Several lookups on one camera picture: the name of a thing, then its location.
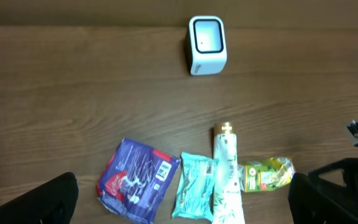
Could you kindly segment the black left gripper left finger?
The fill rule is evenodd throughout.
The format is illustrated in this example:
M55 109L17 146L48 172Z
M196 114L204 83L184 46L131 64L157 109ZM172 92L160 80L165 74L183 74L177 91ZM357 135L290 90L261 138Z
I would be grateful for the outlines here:
M66 172L1 205L0 223L70 223L78 195L74 173Z

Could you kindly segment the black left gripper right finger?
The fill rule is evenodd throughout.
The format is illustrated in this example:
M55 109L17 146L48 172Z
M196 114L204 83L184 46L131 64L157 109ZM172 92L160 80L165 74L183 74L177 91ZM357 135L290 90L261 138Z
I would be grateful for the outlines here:
M324 179L296 173L288 203L294 224L358 223L358 199L346 188Z

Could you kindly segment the white tube gold cap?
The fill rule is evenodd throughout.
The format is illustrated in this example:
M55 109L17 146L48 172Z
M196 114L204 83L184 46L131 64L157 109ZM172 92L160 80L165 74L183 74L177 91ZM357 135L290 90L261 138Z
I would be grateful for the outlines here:
M213 158L218 160L213 193L213 223L244 224L237 169L237 136L232 123L214 125Z

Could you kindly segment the purple pad package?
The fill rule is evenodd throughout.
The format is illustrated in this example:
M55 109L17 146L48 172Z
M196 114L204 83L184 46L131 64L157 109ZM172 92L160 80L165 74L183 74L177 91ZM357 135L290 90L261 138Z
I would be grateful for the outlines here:
M98 200L134 223L153 223L181 159L124 138L96 184Z

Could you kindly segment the teal wipes packet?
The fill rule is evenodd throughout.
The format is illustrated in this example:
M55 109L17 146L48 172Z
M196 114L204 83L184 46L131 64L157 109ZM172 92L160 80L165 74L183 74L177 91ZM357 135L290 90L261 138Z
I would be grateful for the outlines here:
M210 198L219 161L183 152L172 218L213 220Z

